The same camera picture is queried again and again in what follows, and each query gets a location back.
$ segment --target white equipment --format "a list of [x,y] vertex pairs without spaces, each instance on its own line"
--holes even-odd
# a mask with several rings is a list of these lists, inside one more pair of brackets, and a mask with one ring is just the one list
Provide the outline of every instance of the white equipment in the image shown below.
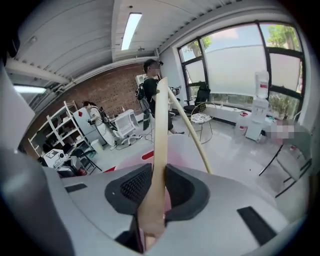
[[269,102],[265,98],[255,97],[252,103],[252,111],[245,136],[257,141],[264,127]]
[[68,159],[68,155],[64,153],[62,149],[52,149],[48,153],[43,156],[46,164],[50,168],[59,167],[66,159]]
[[136,119],[135,112],[132,109],[126,110],[125,112],[119,114],[114,120],[114,124],[117,131],[114,130],[113,133],[120,139],[123,139],[121,144],[123,145],[125,141],[128,141],[128,145],[131,145],[130,139],[140,139],[141,136],[136,136],[132,133],[139,127],[138,121]]

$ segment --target black t-shirt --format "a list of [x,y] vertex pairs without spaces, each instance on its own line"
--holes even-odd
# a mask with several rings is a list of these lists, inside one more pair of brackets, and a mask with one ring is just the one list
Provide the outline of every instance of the black t-shirt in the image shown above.
[[143,83],[144,95],[149,103],[150,110],[153,114],[156,110],[156,102],[154,101],[152,96],[157,94],[157,85],[158,81],[151,77],[146,78]]

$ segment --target glossy floor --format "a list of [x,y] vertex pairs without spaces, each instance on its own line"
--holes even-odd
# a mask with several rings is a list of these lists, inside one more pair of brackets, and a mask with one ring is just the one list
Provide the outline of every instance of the glossy floor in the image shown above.
[[[201,141],[205,142],[212,136],[207,143],[203,144],[203,147],[208,156],[213,174],[230,178],[246,185],[267,202],[277,207],[290,222],[305,214],[308,206],[308,175],[305,174],[294,186],[277,198],[275,198],[275,195],[285,188],[283,181],[289,177],[288,174],[274,161],[259,176],[261,170],[267,166],[276,154],[279,145],[268,140],[263,144],[259,144],[244,136],[235,135],[234,126],[220,121],[212,120],[210,124],[213,134],[211,134],[209,124],[204,124]],[[181,117],[174,117],[173,125],[177,132],[185,132],[184,136],[188,136],[187,127]],[[154,128],[153,122],[151,126],[146,131],[143,131],[142,128],[136,130],[136,135],[149,135],[136,141],[133,145],[120,144],[114,150],[110,150],[110,147],[106,146],[104,153],[97,154],[93,161],[103,171],[106,171],[119,165],[129,157],[144,152],[151,146],[150,139],[151,129]],[[194,126],[194,128],[199,130],[200,126]],[[95,169],[92,175],[99,173],[101,172]]]

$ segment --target white device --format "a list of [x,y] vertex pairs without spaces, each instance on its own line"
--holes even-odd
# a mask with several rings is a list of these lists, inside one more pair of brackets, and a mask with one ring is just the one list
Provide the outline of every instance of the white device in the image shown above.
[[254,97],[248,129],[245,136],[251,140],[257,141],[267,116],[269,102],[265,98]]
[[57,168],[61,165],[69,156],[64,153],[62,149],[52,149],[43,156],[46,164],[50,168]]

